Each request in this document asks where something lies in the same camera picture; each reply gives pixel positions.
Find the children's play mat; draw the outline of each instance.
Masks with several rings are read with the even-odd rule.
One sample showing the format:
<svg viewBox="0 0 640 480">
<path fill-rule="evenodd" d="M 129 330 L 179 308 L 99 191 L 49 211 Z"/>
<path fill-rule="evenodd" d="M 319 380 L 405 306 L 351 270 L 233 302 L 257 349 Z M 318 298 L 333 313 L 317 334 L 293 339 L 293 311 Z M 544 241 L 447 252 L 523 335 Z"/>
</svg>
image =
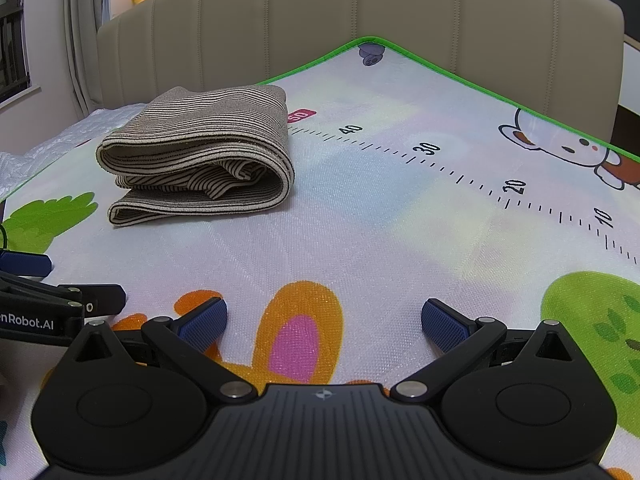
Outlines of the children's play mat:
<svg viewBox="0 0 640 480">
<path fill-rule="evenodd" d="M 391 387 L 435 358 L 427 298 L 510 328 L 559 319 L 618 410 L 602 465 L 640 480 L 640 159 L 376 38 L 272 83 L 296 171 L 277 208 L 115 228 L 126 190 L 97 138 L 6 200 L 8 248 L 46 252 L 47 283 L 122 285 L 115 329 L 222 296 L 228 326 L 207 355 L 260 391 Z M 0 478 L 27 480 L 46 464 L 31 407 L 64 349 L 3 344 L 17 395 Z"/>
</svg>

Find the green mat border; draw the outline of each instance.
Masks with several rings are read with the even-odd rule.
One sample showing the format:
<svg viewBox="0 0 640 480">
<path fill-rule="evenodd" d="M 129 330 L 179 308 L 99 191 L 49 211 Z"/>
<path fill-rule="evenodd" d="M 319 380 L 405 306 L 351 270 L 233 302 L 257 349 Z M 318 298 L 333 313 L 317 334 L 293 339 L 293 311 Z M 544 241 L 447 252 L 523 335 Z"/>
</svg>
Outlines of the green mat border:
<svg viewBox="0 0 640 480">
<path fill-rule="evenodd" d="M 614 152 L 619 153 L 620 155 L 625 155 L 628 156 L 628 158 L 631 158 L 632 160 L 636 161 L 636 162 L 640 162 L 640 156 L 634 155 L 633 153 L 629 153 L 621 148 L 618 148 L 616 146 L 614 146 L 613 144 L 609 144 L 608 142 L 605 142 L 604 140 L 601 139 L 597 139 L 596 137 L 590 136 L 588 134 L 585 134 L 584 132 L 581 132 L 580 130 L 576 130 L 575 128 L 572 128 L 571 126 L 567 126 L 566 124 L 562 124 L 560 121 L 556 121 L 555 119 L 552 119 L 551 117 L 546 117 L 543 114 L 540 114 L 536 111 L 533 111 L 531 108 L 527 108 L 526 106 L 523 106 L 519 103 L 517 103 L 516 101 L 512 101 L 511 99 L 508 99 L 506 97 L 501 96 L 500 94 L 497 94 L 495 92 L 492 92 L 491 90 L 487 90 L 486 88 L 481 87 L 480 85 L 477 85 L 475 83 L 472 83 L 471 81 L 467 81 L 466 79 L 460 77 L 459 75 L 455 75 L 451 72 L 448 72 L 447 70 L 444 70 L 443 68 L 437 66 L 436 64 L 433 64 L 431 61 L 427 61 L 426 59 L 421 58 L 420 56 L 416 56 L 413 52 L 409 52 L 407 49 L 396 45 L 395 43 L 389 41 L 389 40 L 385 40 L 384 38 L 379 38 L 377 36 L 363 36 L 361 38 L 357 38 L 356 40 L 352 40 L 349 43 L 344 44 L 343 46 L 339 46 L 338 48 L 336 48 L 335 50 L 332 50 L 331 52 L 329 52 L 328 54 L 325 54 L 322 57 L 319 57 L 318 59 L 315 59 L 307 64 L 304 64 L 303 66 L 300 66 L 298 68 L 295 68 L 293 70 L 289 70 L 288 72 L 285 72 L 284 74 L 281 75 L 277 75 L 275 77 L 271 77 L 265 81 L 261 81 L 258 84 L 260 85 L 266 85 L 269 83 L 273 83 L 275 81 L 278 81 L 280 79 L 283 79 L 287 76 L 293 75 L 293 74 L 297 74 L 300 72 L 304 72 L 306 69 L 311 68 L 313 66 L 319 65 L 321 64 L 323 61 L 326 61 L 327 59 L 331 59 L 332 57 L 338 56 L 338 54 L 341 54 L 343 52 L 346 52 L 347 50 L 349 50 L 350 48 L 353 48 L 354 46 L 358 46 L 360 44 L 363 43 L 377 43 L 380 45 L 383 45 L 387 48 L 390 48 L 391 50 L 397 52 L 398 54 L 401 54 L 402 56 L 405 56 L 419 64 L 421 64 L 422 66 L 425 66 L 431 70 L 433 70 L 434 72 L 437 72 L 439 74 L 442 74 L 443 76 L 446 76 L 450 79 L 453 79 L 454 81 L 457 81 L 459 83 L 462 83 L 465 86 L 468 86 L 469 88 L 473 88 L 474 90 L 478 90 L 480 92 L 482 92 L 483 94 L 487 94 L 490 95 L 491 97 L 494 97 L 500 101 L 503 101 L 505 103 L 508 103 L 510 105 L 513 105 L 517 108 L 521 108 L 524 111 L 530 113 L 533 116 L 539 117 L 540 119 L 543 119 L 545 121 L 548 121 L 549 123 L 552 124 L 556 124 L 557 126 L 560 126 L 561 128 L 564 128 L 566 130 L 569 130 L 570 132 L 573 132 L 574 134 L 578 134 L 582 137 L 585 137 L 587 139 L 591 139 L 593 142 L 596 142 L 597 144 L 600 144 L 601 146 L 605 146 L 607 148 L 609 148 L 610 150 L 613 150 Z M 20 186 L 18 186 L 16 189 L 14 189 L 11 193 L 9 193 L 7 196 L 4 196 L 2 198 L 0 198 L 0 202 L 6 200 L 7 198 L 9 198 L 12 194 L 14 194 L 16 191 L 18 191 L 22 186 L 24 186 L 26 183 L 28 183 L 29 181 L 31 181 L 31 179 L 35 178 L 36 176 L 38 176 L 41 172 L 43 172 L 44 170 L 46 170 L 47 168 L 42 168 L 42 170 L 40 170 L 38 173 L 36 173 L 35 175 L 33 175 L 29 180 L 23 182 L 22 184 L 20 184 Z"/>
</svg>

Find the cartoon dog print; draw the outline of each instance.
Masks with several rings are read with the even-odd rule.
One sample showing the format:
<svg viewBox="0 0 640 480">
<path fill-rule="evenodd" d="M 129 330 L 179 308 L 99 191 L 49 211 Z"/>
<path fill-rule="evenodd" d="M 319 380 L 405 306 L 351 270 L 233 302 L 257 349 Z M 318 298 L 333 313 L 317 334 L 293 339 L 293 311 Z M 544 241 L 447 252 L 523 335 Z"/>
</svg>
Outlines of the cartoon dog print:
<svg viewBox="0 0 640 480">
<path fill-rule="evenodd" d="M 373 66 L 378 63 L 383 54 L 385 53 L 385 47 L 377 43 L 363 43 L 359 45 L 360 57 L 362 58 L 362 64 L 364 66 Z"/>
<path fill-rule="evenodd" d="M 518 108 L 515 126 L 499 126 L 501 134 L 526 150 L 540 150 L 571 164 L 593 168 L 594 173 L 608 186 L 624 189 L 625 184 L 638 187 L 640 164 L 628 156 L 569 132 L 559 126 L 540 121 Z"/>
</svg>

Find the pink number label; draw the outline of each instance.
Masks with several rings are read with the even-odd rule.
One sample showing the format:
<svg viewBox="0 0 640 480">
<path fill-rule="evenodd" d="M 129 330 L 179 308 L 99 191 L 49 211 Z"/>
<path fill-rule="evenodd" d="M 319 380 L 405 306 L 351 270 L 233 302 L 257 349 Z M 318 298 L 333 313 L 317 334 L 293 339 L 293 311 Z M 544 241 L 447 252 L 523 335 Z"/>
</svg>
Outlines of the pink number label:
<svg viewBox="0 0 640 480">
<path fill-rule="evenodd" d="M 302 119 L 306 119 L 307 117 L 311 117 L 316 113 L 313 110 L 306 110 L 305 108 L 300 108 L 300 110 L 296 110 L 292 112 L 287 117 L 287 123 L 297 123 Z"/>
</svg>

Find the white curtain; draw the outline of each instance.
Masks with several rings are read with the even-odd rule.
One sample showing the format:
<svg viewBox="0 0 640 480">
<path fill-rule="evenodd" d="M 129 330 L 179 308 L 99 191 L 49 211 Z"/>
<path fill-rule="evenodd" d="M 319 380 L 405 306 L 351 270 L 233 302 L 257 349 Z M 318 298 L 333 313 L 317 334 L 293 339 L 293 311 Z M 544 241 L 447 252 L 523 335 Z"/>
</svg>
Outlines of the white curtain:
<svg viewBox="0 0 640 480">
<path fill-rule="evenodd" d="M 97 34 L 104 0 L 64 0 L 66 55 L 78 112 L 87 117 L 102 104 Z"/>
</svg>

